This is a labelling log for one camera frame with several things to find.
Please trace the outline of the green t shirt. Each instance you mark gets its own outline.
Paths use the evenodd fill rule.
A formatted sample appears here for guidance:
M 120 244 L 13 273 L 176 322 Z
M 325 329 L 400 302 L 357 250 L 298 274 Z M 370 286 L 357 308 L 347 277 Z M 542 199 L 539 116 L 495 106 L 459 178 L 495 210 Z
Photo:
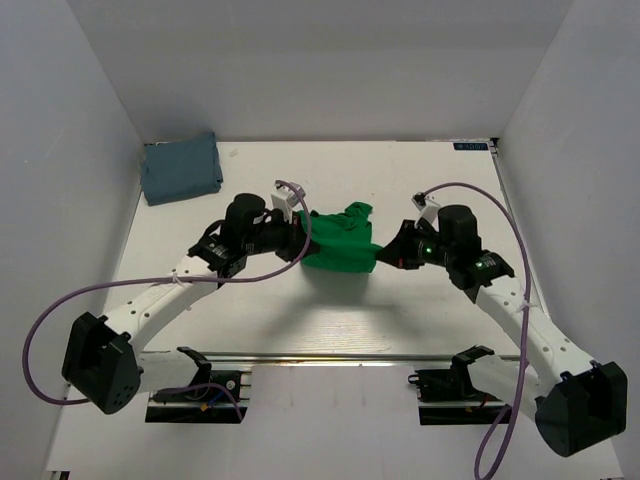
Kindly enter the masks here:
M 382 249 L 372 242 L 372 212 L 373 207 L 364 202 L 353 202 L 340 213 L 312 211 L 311 239 L 319 250 L 312 253 L 308 249 L 301 264 L 338 273 L 372 273 L 376 254 Z

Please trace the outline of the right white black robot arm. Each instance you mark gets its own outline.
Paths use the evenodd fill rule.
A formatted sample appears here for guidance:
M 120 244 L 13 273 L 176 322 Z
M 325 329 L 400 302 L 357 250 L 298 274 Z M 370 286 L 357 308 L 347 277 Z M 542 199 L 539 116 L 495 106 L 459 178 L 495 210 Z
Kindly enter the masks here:
M 596 361 L 526 300 L 513 268 L 483 248 L 468 207 L 425 208 L 419 220 L 402 223 L 376 259 L 403 270 L 444 268 L 451 283 L 514 343 L 526 343 L 520 410 L 556 454 L 569 457 L 625 431 L 624 371 L 614 362 Z

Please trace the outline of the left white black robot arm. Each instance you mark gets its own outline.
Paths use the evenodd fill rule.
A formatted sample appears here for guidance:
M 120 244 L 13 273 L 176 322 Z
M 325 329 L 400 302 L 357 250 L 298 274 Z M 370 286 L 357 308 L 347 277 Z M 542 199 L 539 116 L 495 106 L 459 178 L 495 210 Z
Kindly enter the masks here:
M 211 365 L 190 347 L 150 351 L 165 327 L 223 285 L 241 283 L 250 257 L 274 254 L 288 267 L 311 245 L 310 215 L 296 213 L 304 190 L 279 181 L 269 201 L 242 193 L 224 219 L 211 224 L 166 276 L 100 317 L 85 313 L 72 325 L 63 377 L 100 411 L 123 409 L 138 393 L 185 394 L 199 399 L 214 388 Z

